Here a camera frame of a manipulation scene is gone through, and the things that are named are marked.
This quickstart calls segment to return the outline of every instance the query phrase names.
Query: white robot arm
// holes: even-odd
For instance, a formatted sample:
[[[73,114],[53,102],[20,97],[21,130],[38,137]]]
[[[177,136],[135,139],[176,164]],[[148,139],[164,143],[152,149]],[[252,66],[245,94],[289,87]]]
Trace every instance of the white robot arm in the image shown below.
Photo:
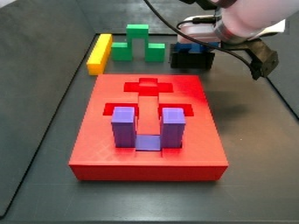
[[[283,32],[285,18],[299,11],[297,0],[209,0],[219,6],[215,13],[216,23],[183,23],[181,32],[195,39],[212,42],[223,41],[236,45],[247,40]],[[211,16],[188,17],[184,21]],[[191,41],[179,36],[180,43]]]
[[[272,51],[260,37],[283,32],[285,29],[284,19],[299,11],[299,0],[180,0],[187,4],[196,4],[204,10],[215,10],[211,16],[188,17],[176,25],[176,29],[164,20],[153,6],[144,0],[153,14],[164,24],[177,33],[177,44],[199,44],[209,49],[216,49],[231,54],[247,65],[252,78],[267,77],[277,65],[277,54]],[[248,62],[232,51],[245,51]],[[196,60],[193,55],[171,51],[171,65],[180,67],[205,61],[203,67],[209,69],[213,59],[211,52],[199,52]]]

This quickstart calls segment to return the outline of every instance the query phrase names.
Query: blue block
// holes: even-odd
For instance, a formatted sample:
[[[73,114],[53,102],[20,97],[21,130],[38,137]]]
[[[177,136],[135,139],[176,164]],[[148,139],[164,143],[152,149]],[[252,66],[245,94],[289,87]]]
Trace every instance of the blue block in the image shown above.
[[[136,112],[131,107],[114,107],[112,130],[117,148],[136,147]]]
[[[192,49],[192,44],[181,44],[179,42],[175,44],[175,47],[173,47],[173,50],[177,53],[188,52],[191,49]]]
[[[207,52],[207,46],[199,45],[199,44],[191,44],[191,50],[189,53],[205,53]]]
[[[181,148],[185,119],[181,108],[163,108],[161,148]]]
[[[153,135],[136,135],[135,139],[136,151],[160,151],[160,136]]]

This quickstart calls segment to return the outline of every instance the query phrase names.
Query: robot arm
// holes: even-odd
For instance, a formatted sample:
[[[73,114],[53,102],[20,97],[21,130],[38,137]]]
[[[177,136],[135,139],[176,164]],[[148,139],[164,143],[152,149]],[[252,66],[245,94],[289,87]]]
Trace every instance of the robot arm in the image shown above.
[[[277,65],[277,55],[260,37],[284,32],[285,21],[299,11],[297,0],[181,0],[187,4],[197,3],[204,10],[215,10],[215,15],[188,17],[179,25],[183,34],[209,43],[220,42],[221,49],[244,50],[249,55],[251,74],[256,80],[267,77]],[[199,22],[213,18],[213,22]],[[191,41],[177,35],[177,42]]]
[[[211,24],[212,32],[220,41],[231,45],[240,44],[247,40],[259,38],[261,35],[267,35],[268,33],[283,32],[285,28],[284,19],[299,11],[297,0],[181,1],[187,4],[196,2],[204,10],[216,10],[216,23]],[[184,24],[181,26],[181,31],[183,28],[187,28],[188,26],[191,27],[191,25]],[[193,32],[196,32],[200,28],[201,24],[192,25]],[[201,37],[201,31],[199,31],[197,36],[195,33],[187,34],[191,34],[195,38]]]

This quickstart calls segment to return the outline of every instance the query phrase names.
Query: black cable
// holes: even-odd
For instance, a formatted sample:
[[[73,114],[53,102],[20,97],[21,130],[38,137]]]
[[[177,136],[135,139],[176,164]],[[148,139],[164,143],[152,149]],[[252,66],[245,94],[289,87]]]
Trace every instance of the black cable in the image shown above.
[[[183,20],[177,25],[176,25],[176,30],[180,30],[181,28],[180,28],[180,25],[183,25],[183,24],[188,24],[188,23],[191,23],[192,21],[191,20]]]
[[[180,30],[181,27],[180,25],[192,23],[195,25],[197,24],[215,24],[216,23],[216,18],[215,17],[195,17],[193,19],[189,20],[183,20],[177,25],[176,29]]]
[[[160,20],[163,21],[163,23],[172,29],[173,32],[176,32],[180,36],[183,36],[185,39],[188,39],[191,42],[200,44],[203,46],[207,46],[215,50],[219,50],[220,52],[224,52],[229,55],[232,55],[235,58],[237,58],[248,67],[249,72],[253,74],[256,72],[255,68],[248,64],[248,62],[245,61],[245,59],[243,57],[240,57],[236,53],[215,46],[215,45],[209,45],[205,42],[199,41],[197,39],[189,37],[188,35],[185,35],[184,33],[181,33],[180,31],[177,31],[175,29],[175,27],[164,20],[163,16],[159,14],[159,12],[156,11],[155,7],[149,4],[149,2],[147,0],[144,0],[144,3],[147,4],[148,8],[151,9],[151,11],[153,12],[153,14],[160,18]]]

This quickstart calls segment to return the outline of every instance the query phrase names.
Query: purple pillar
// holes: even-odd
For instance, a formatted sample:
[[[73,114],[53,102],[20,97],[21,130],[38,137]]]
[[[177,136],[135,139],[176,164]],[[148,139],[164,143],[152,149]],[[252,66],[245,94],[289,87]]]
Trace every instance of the purple pillar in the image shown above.
[[[163,108],[161,148],[181,148],[185,119],[181,108]]]
[[[136,147],[136,112],[131,107],[114,107],[112,130],[117,148]]]

